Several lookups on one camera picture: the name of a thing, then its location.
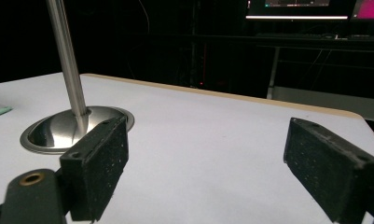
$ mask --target white light strip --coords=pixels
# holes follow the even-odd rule
[[[246,16],[248,20],[347,20],[347,16]]]

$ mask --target pole base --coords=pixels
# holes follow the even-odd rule
[[[87,114],[76,117],[71,110],[41,119],[21,135],[21,144],[30,151],[63,154],[97,124],[115,117],[127,117],[126,129],[134,124],[131,112],[108,106],[88,106]]]

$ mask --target silver pole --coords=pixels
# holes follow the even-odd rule
[[[47,0],[47,5],[61,59],[62,72],[68,98],[70,99],[71,110],[75,116],[83,116],[86,114],[87,108],[85,106],[81,79],[76,66],[73,44],[68,30],[64,4],[62,0]]]

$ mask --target monitor screen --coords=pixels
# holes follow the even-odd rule
[[[247,20],[345,21],[353,11],[350,0],[248,0]]]
[[[352,20],[374,20],[374,0],[357,0]]]

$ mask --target white tabletop surface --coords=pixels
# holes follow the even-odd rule
[[[129,162],[99,223],[331,223],[283,163],[292,117],[374,155],[374,133],[353,113],[116,78],[81,81],[86,105],[135,116]],[[0,105],[13,107],[0,116],[2,203],[14,177],[59,169],[59,156],[25,150],[20,136],[70,104],[62,74],[54,74],[1,83]]]

